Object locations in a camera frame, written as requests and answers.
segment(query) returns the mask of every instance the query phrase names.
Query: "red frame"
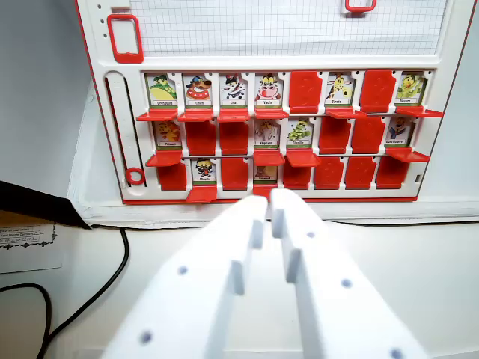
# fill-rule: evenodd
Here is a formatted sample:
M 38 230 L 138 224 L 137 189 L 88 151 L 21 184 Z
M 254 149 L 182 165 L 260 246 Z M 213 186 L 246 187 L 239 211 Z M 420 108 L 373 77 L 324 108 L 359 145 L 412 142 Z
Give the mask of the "red frame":
M 138 54 L 131 52 L 119 53 L 117 44 L 115 42 L 115 34 L 113 32 L 112 20 L 132 20 L 135 23 L 136 31 L 136 45 L 138 47 Z M 112 43 L 113 56 L 119 64 L 141 64 L 143 62 L 143 48 L 141 46 L 140 25 L 136 16 L 129 13 L 112 13 L 106 18 L 108 24 L 108 31 L 110 33 L 110 42 Z

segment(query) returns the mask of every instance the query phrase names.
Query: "cartoon dog card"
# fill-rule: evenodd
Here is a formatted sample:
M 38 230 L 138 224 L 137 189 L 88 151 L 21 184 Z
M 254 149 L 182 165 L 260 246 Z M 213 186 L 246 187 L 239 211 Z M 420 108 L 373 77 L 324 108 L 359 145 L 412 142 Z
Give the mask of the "cartoon dog card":
M 327 107 L 351 106 L 353 100 L 355 80 L 347 73 L 330 73 L 326 86 L 326 99 L 324 105 Z
M 386 135 L 386 147 L 409 146 L 411 142 L 414 123 L 407 117 L 392 117 Z
M 275 120 L 254 120 L 254 148 L 278 148 L 279 125 Z
M 181 150 L 180 127 L 173 121 L 153 122 L 157 150 Z
M 306 118 L 288 120 L 286 148 L 309 148 L 313 138 L 313 125 Z
M 176 108 L 177 92 L 174 81 L 166 73 L 145 73 L 150 108 Z
M 244 108 L 247 106 L 248 84 L 239 73 L 219 75 L 219 100 L 221 107 Z
M 397 88 L 396 106 L 419 106 L 422 103 L 427 79 L 422 73 L 403 73 Z
M 187 108 L 211 107 L 211 81 L 203 75 L 183 75 L 185 106 Z
M 280 108 L 283 102 L 283 83 L 277 73 L 256 74 L 256 96 L 254 103 L 258 108 Z
M 253 184 L 270 185 L 278 182 L 278 166 L 254 166 Z
M 192 160 L 193 185 L 215 185 L 216 166 L 209 159 Z

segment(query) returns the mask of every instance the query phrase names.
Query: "screw hole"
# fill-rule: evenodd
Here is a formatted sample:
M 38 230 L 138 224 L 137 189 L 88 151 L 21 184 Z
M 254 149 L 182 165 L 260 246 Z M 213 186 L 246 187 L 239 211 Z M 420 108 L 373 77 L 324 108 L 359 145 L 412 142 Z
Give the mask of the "screw hole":
M 343 286 L 344 288 L 351 288 L 351 286 L 353 286 L 353 282 L 351 282 L 351 280 L 349 279 L 343 279 L 341 281 L 341 286 Z
M 153 335 L 151 335 L 151 333 L 149 331 L 144 331 L 143 333 L 141 333 L 140 343 L 141 344 L 147 344 L 151 341 L 152 337 L 153 337 Z
M 188 271 L 187 267 L 181 266 L 181 267 L 179 267 L 179 269 L 178 269 L 178 274 L 179 274 L 179 275 L 185 275 L 185 274 L 187 273 L 187 271 Z

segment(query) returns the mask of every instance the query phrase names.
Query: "red plastic flap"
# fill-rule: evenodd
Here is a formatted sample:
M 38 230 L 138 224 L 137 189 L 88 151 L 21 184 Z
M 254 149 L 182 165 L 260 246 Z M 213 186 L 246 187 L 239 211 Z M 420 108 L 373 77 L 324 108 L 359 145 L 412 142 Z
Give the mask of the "red plastic flap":
M 288 161 L 284 163 L 283 184 L 288 189 L 308 189 L 311 167 L 293 167 Z
M 162 191 L 186 191 L 186 167 L 184 163 L 158 167 L 158 180 Z
M 348 118 L 367 118 L 365 112 L 361 111 L 354 111 L 352 107 L 341 107 L 341 108 L 327 108 L 326 109 L 326 116 L 330 116 L 337 119 L 345 119 Z
M 138 54 L 131 52 L 119 53 L 115 42 L 115 33 L 113 32 L 112 20 L 132 20 L 135 23 L 136 43 L 138 46 Z M 143 62 L 143 48 L 141 47 L 140 26 L 136 16 L 129 13 L 112 13 L 106 18 L 108 31 L 110 33 L 110 41 L 112 43 L 113 56 L 119 64 L 141 64 Z
M 287 162 L 293 167 L 315 167 L 318 166 L 320 160 L 313 153 L 312 148 L 296 148 L 286 152 Z
M 175 108 L 151 109 L 136 118 L 137 121 L 171 121 L 178 115 Z
M 386 148 L 386 155 L 402 162 L 428 162 L 429 156 L 423 155 L 419 152 L 412 152 L 411 147 L 388 147 Z
M 280 120 L 289 116 L 282 108 L 256 108 L 254 112 L 259 120 Z
M 353 153 L 378 153 L 385 126 L 380 116 L 356 121 L 351 140 Z
M 148 167 L 165 167 L 175 165 L 181 162 L 181 150 L 162 150 L 156 151 L 147 161 Z
M 376 175 L 378 189 L 401 188 L 409 168 L 409 163 L 401 162 L 389 156 L 381 157 Z
M 317 71 L 293 71 L 290 83 L 290 113 L 316 114 L 323 80 Z
M 244 122 L 219 124 L 219 145 L 223 155 L 245 155 L 248 153 L 249 126 Z
M 185 113 L 178 117 L 180 122 L 202 122 L 213 118 L 212 108 L 187 108 Z
M 344 163 L 339 157 L 320 157 L 321 164 L 314 171 L 315 189 L 339 189 Z
M 388 112 L 396 79 L 391 70 L 368 70 L 361 92 L 361 110 L 367 113 Z
M 218 122 L 244 122 L 249 120 L 247 108 L 220 108 Z
M 284 157 L 279 150 L 254 150 L 254 164 L 257 166 L 279 166 Z
M 255 196 L 263 196 L 269 200 L 271 191 L 277 188 L 278 185 L 253 185 L 253 194 Z
M 373 157 L 350 157 L 344 177 L 346 189 L 369 189 L 375 169 Z
M 351 123 L 323 117 L 320 131 L 320 153 L 345 153 L 350 139 Z
M 406 114 L 413 117 L 442 117 L 443 112 L 424 110 L 423 106 L 398 106 L 396 107 L 397 114 Z
M 210 156 L 215 154 L 216 128 L 210 121 L 187 122 L 186 143 L 189 154 L 193 156 Z
M 188 193 L 187 203 L 209 203 L 213 202 L 218 194 L 215 185 L 196 185 Z
M 222 183 L 227 191 L 248 189 L 248 163 L 243 158 L 222 159 Z

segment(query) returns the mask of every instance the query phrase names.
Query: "cartoon mouse card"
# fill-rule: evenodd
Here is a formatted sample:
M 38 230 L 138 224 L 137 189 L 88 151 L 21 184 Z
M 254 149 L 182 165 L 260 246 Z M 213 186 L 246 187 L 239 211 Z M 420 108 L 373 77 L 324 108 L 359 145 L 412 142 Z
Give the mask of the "cartoon mouse card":
M 254 166 L 253 184 L 271 185 L 278 183 L 278 166 Z
M 176 108 L 177 92 L 174 81 L 166 73 L 145 73 L 150 108 Z
M 397 88 L 396 106 L 419 106 L 422 103 L 427 79 L 423 73 L 403 73 Z
M 307 118 L 289 119 L 286 148 L 309 148 L 312 145 L 313 125 Z
M 256 95 L 254 103 L 258 108 L 280 108 L 283 103 L 283 82 L 277 73 L 257 73 L 254 80 Z
M 414 131 L 412 119 L 404 116 L 392 117 L 389 121 L 385 147 L 405 147 L 411 143 Z
M 347 107 L 353 101 L 355 79 L 349 73 L 329 73 L 326 85 L 326 107 Z
M 254 120 L 254 148 L 278 148 L 279 125 L 275 120 Z
M 192 159 L 193 185 L 215 185 L 216 166 L 210 159 Z
M 223 108 L 247 107 L 248 84 L 239 73 L 219 75 L 219 100 Z
M 183 75 L 185 106 L 187 108 L 211 107 L 211 81 L 203 74 Z
M 153 122 L 157 150 L 181 150 L 180 127 L 173 121 Z

